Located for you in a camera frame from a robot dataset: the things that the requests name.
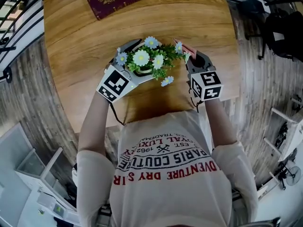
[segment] t-shirt sleeve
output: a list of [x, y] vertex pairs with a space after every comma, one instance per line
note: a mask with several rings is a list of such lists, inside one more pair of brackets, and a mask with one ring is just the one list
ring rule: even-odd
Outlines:
[[77, 154], [77, 167], [77, 212], [81, 226], [91, 227], [109, 198], [115, 168], [105, 156], [89, 150]]
[[258, 195], [250, 161], [240, 142], [218, 146], [212, 158], [230, 180], [232, 188], [240, 192], [247, 208], [248, 222], [254, 221], [258, 210]]

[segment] person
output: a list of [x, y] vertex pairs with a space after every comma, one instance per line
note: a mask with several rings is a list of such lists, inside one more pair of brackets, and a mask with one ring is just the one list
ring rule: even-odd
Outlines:
[[[225, 227], [252, 222], [258, 197], [243, 146], [219, 99], [205, 101], [214, 150], [194, 110], [123, 127], [116, 169], [106, 158], [108, 101], [95, 93], [77, 154], [77, 212], [95, 225], [109, 200], [117, 227]], [[234, 204], [233, 193], [242, 204]]]

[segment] flower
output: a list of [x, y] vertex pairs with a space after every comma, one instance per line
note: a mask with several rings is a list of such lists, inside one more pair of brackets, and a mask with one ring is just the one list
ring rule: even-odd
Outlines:
[[145, 66], [149, 62], [149, 59], [150, 55], [144, 50], [138, 50], [133, 55], [134, 63], [138, 66]]
[[163, 65], [164, 56], [163, 55], [157, 55], [155, 59], [152, 61], [152, 65], [155, 69], [160, 69]]
[[183, 55], [185, 55], [184, 61], [185, 61], [185, 64], [186, 64], [188, 62], [188, 59], [190, 58], [191, 54], [188, 53], [188, 52], [184, 52]]
[[164, 87], [164, 86], [172, 83], [173, 81], [174, 81], [174, 77], [168, 76], [161, 82], [161, 86]]
[[149, 36], [144, 40], [144, 45], [151, 49], [156, 49], [159, 45], [158, 40], [156, 40], [154, 37]]
[[179, 42], [176, 44], [175, 51], [176, 51], [176, 53], [178, 53], [178, 54], [182, 54], [182, 42], [181, 42], [181, 41], [179, 41]]
[[125, 65], [127, 56], [128, 55], [125, 52], [119, 53], [118, 56], [116, 57], [117, 64], [119, 66]]

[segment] white table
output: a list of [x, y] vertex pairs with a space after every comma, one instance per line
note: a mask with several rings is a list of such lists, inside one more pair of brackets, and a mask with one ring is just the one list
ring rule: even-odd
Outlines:
[[281, 145], [281, 148], [283, 149], [282, 152], [277, 149], [266, 137], [264, 138], [264, 141], [280, 156], [278, 161], [284, 161], [303, 141], [303, 109], [301, 109], [292, 117], [288, 117], [273, 107], [271, 108], [271, 111], [278, 114], [287, 121], [288, 132], [286, 139]]

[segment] forearm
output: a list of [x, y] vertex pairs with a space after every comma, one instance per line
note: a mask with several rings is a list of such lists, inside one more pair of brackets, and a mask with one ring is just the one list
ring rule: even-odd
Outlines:
[[205, 101], [205, 107], [213, 135], [214, 147], [235, 143], [237, 135], [220, 100]]
[[108, 101], [95, 92], [79, 135], [78, 152], [91, 150], [105, 156], [104, 140], [108, 105]]

